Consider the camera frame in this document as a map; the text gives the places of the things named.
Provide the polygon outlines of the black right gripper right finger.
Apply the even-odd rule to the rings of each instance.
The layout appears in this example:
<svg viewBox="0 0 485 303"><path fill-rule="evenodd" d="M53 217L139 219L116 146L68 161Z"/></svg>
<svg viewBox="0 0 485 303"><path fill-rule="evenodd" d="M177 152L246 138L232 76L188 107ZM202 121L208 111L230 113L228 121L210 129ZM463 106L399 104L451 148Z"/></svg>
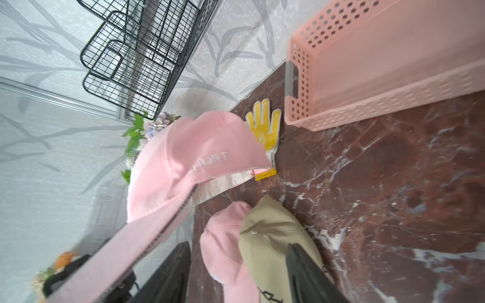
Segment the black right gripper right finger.
<svg viewBox="0 0 485 303"><path fill-rule="evenodd" d="M285 262L293 302L349 303L299 244L288 245Z"/></svg>

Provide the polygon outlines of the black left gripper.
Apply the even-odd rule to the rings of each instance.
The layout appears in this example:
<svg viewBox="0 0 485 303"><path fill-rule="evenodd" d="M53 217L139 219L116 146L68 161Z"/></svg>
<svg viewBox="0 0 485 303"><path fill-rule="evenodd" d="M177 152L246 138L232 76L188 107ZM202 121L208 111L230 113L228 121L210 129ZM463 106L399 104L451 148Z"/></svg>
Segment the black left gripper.
<svg viewBox="0 0 485 303"><path fill-rule="evenodd" d="M73 258L60 273L47 279L43 287L46 302L128 302L136 285L133 270L112 276L97 268L92 255Z"/></svg>

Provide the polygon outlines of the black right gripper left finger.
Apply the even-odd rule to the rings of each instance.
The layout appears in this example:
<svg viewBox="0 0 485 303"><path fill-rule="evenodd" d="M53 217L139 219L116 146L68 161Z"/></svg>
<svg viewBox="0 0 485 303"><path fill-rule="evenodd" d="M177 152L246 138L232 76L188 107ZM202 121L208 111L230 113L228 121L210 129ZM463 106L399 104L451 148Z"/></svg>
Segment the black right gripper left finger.
<svg viewBox="0 0 485 303"><path fill-rule="evenodd" d="M191 269L189 242L179 243L130 302L184 303Z"/></svg>

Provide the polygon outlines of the pink baseball cap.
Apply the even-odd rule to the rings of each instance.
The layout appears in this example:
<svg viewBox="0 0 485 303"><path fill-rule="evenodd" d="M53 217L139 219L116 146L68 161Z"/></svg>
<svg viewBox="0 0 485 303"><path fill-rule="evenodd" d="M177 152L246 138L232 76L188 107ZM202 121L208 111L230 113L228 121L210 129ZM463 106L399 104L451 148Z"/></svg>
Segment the pink baseball cap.
<svg viewBox="0 0 485 303"><path fill-rule="evenodd" d="M222 284L224 302L260 302L260 291L238 246L242 223L250 211L249 204L233 202L212 215L200 236L204 265L210 276Z"/></svg>

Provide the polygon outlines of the beige baseball cap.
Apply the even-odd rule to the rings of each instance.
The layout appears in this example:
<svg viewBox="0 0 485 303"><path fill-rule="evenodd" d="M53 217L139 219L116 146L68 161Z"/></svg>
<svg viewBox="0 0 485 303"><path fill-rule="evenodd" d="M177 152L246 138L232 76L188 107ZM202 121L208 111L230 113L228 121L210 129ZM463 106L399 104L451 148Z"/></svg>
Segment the beige baseball cap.
<svg viewBox="0 0 485 303"><path fill-rule="evenodd" d="M317 245L283 204L264 196L243 220L239 235L242 259L260 291L261 302L292 302L285 256L288 245L299 244L334 284Z"/></svg>

